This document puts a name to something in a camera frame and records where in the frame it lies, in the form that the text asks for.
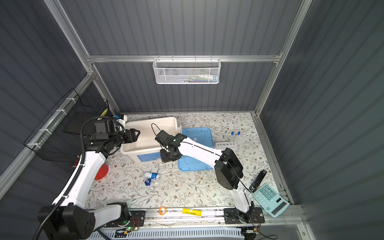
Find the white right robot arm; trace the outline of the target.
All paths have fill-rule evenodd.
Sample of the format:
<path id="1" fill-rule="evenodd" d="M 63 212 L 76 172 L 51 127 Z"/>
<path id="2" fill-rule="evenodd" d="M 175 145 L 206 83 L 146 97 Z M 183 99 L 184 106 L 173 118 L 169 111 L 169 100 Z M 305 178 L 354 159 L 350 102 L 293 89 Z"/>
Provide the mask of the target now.
<path id="1" fill-rule="evenodd" d="M 182 156 L 192 157 L 210 166 L 215 170 L 218 183 L 229 190 L 234 203 L 234 217 L 241 223 L 260 225 L 262 216 L 256 218 L 255 205 L 250 201 L 246 191 L 250 192 L 243 183 L 243 166 L 234 151 L 226 148 L 217 150 L 199 144 L 183 134 L 172 136 L 161 130 L 155 137 L 161 146 L 161 159 L 163 162 L 179 160 Z"/>

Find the teal calculator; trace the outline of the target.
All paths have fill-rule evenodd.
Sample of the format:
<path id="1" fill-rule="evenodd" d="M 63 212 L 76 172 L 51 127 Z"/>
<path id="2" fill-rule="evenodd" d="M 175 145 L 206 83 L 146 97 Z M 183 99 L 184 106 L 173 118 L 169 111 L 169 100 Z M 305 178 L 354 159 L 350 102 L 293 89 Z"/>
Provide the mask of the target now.
<path id="1" fill-rule="evenodd" d="M 273 218 L 281 215 L 290 205 L 268 184 L 259 187 L 252 196 L 265 212 Z"/>

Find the red pencil cup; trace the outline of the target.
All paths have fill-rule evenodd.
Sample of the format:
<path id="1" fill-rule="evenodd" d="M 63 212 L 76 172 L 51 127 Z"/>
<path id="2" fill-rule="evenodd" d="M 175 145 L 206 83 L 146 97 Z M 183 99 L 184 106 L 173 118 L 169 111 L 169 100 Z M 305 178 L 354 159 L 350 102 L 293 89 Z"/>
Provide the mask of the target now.
<path id="1" fill-rule="evenodd" d="M 108 174 L 108 172 L 109 166 L 107 164 L 103 164 L 95 176 L 95 181 L 103 179 Z"/>

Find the blue base graduated cylinder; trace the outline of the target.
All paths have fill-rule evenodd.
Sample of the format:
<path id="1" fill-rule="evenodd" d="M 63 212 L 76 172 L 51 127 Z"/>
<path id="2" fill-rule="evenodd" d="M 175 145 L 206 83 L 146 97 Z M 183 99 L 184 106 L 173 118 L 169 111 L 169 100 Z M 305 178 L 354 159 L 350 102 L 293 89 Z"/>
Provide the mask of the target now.
<path id="1" fill-rule="evenodd" d="M 159 179 L 146 179 L 144 181 L 144 183 L 147 187 L 151 187 L 154 189 L 160 186 L 160 180 Z"/>

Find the yellow label tag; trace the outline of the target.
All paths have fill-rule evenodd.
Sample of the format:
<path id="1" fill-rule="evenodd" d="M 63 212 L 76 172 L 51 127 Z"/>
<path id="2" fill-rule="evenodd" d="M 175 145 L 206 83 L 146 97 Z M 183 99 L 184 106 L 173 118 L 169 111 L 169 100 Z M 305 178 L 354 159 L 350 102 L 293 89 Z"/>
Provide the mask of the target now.
<path id="1" fill-rule="evenodd" d="M 198 216 L 198 217 L 202 216 L 202 211 L 201 210 L 195 210 L 195 209 L 183 208 L 182 213 L 188 214 L 188 215 L 193 215 L 193 216 Z"/>

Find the white test tube rack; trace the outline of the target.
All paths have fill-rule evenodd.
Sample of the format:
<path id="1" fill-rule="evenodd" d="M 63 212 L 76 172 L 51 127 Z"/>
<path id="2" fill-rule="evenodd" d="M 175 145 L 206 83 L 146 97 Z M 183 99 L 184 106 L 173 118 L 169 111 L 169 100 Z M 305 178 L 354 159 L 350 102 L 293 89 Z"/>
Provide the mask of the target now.
<path id="1" fill-rule="evenodd" d="M 238 146 L 235 142 L 216 142 L 215 149 L 224 151 L 225 149 L 231 149 L 236 152 L 238 150 Z"/>

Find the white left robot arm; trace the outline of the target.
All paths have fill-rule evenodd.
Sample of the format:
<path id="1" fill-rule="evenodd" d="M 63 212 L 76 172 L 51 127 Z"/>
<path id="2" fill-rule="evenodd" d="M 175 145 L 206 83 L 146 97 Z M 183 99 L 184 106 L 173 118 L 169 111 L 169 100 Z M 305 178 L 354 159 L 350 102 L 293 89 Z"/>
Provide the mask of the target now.
<path id="1" fill-rule="evenodd" d="M 80 129 L 79 163 L 51 206 L 40 209 L 40 225 L 33 239 L 44 232 L 50 240 L 84 240 L 110 222 L 128 221 L 131 215 L 127 204 L 111 204 L 98 210 L 86 210 L 85 204 L 88 190 L 111 151 L 136 142 L 140 134 L 139 130 L 126 129 L 115 118 L 98 116 L 86 120 Z"/>

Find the white plastic storage bin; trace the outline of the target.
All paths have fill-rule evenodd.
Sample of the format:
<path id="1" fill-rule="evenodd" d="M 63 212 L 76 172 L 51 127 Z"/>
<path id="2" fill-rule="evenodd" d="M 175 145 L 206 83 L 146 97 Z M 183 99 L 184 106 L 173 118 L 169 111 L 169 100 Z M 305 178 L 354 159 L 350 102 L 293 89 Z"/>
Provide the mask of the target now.
<path id="1" fill-rule="evenodd" d="M 164 130 L 175 136 L 182 132 L 182 127 L 178 125 L 175 117 L 126 122 L 125 127 L 128 130 L 140 131 L 136 142 L 121 146 L 121 153 L 130 157 L 136 164 L 155 161 L 161 157 L 161 146 L 155 140 L 156 133 Z"/>

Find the clear glass flask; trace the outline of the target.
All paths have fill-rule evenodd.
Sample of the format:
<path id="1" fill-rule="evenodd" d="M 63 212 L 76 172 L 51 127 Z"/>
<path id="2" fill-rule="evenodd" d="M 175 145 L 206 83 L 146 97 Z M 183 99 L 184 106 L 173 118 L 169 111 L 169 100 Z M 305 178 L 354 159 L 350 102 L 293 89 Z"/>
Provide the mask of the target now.
<path id="1" fill-rule="evenodd" d="M 166 165 L 165 165 L 161 160 L 156 161 L 156 162 L 155 162 L 155 165 L 156 165 L 157 170 L 158 170 L 159 172 L 164 171 L 164 169 L 165 169 L 165 167 L 166 167 Z"/>

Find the blue cap clear bottle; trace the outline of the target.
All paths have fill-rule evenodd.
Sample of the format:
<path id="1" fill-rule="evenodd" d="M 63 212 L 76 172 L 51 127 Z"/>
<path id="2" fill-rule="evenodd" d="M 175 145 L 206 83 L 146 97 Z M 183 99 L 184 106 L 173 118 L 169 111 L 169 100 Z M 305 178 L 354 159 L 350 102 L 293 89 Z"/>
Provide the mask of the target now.
<path id="1" fill-rule="evenodd" d="M 151 180 L 160 178 L 160 175 L 158 173 L 152 173 L 152 172 L 144 172 L 143 176 L 145 179 L 151 179 Z"/>

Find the black stapler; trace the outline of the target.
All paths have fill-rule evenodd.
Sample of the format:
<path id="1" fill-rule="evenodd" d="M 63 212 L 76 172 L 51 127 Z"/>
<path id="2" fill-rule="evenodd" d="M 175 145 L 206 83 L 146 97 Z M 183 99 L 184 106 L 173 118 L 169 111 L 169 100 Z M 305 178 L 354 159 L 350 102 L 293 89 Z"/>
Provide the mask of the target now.
<path id="1" fill-rule="evenodd" d="M 251 193 L 254 193 L 257 190 L 257 188 L 262 183 L 262 181 L 263 181 L 264 177 L 266 176 L 266 174 L 267 174 L 266 170 L 262 170 L 262 171 L 259 172 L 259 174 L 253 180 L 253 182 L 251 183 L 251 185 L 249 187 L 249 190 L 251 191 Z"/>

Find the orange rubber band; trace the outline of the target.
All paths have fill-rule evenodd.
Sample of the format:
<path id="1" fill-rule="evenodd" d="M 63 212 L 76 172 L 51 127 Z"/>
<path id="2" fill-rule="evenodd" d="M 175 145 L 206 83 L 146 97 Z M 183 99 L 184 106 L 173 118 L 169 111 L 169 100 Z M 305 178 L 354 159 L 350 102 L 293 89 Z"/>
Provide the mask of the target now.
<path id="1" fill-rule="evenodd" d="M 164 216 L 167 213 L 166 207 L 160 207 L 159 208 L 159 215 Z"/>

